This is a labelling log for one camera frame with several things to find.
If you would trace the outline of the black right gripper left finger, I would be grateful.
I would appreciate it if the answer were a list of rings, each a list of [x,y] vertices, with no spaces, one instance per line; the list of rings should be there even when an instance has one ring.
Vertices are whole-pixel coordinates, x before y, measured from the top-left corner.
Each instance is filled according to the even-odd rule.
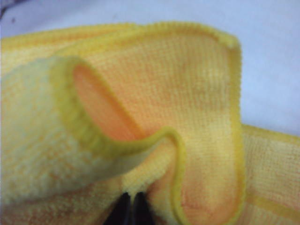
[[[124,193],[109,215],[109,225],[128,225],[130,218],[130,195]]]

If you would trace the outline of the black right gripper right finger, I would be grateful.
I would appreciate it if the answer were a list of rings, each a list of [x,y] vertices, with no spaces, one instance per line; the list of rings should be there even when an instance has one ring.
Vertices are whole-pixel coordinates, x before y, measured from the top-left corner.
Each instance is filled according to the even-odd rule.
[[[155,225],[152,213],[143,192],[138,192],[135,195],[132,207],[132,224]]]

